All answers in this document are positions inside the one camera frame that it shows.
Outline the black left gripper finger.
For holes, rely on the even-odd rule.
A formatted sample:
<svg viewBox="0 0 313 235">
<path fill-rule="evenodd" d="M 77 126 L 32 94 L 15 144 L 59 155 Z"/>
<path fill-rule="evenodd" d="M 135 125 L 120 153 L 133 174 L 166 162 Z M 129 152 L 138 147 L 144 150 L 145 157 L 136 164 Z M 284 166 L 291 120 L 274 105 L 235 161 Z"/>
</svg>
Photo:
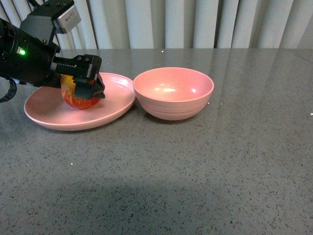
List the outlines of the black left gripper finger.
<svg viewBox="0 0 313 235">
<path fill-rule="evenodd" d="M 104 99 L 105 85 L 99 73 L 91 78 L 74 77 L 74 97 L 81 99 L 100 98 Z"/>
</svg>

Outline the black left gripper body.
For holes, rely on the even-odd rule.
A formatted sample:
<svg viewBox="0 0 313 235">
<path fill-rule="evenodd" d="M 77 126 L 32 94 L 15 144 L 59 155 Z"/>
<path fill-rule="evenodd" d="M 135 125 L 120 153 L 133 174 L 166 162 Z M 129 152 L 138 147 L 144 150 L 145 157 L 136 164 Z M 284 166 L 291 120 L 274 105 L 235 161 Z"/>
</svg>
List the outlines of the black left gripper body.
<svg viewBox="0 0 313 235">
<path fill-rule="evenodd" d="M 35 86 L 58 86 L 56 73 L 72 75 L 81 86 L 101 87 L 101 58 L 78 55 L 58 57 L 60 47 L 53 43 L 56 27 L 49 16 L 29 14 L 15 27 L 0 21 L 0 75 Z"/>
</svg>

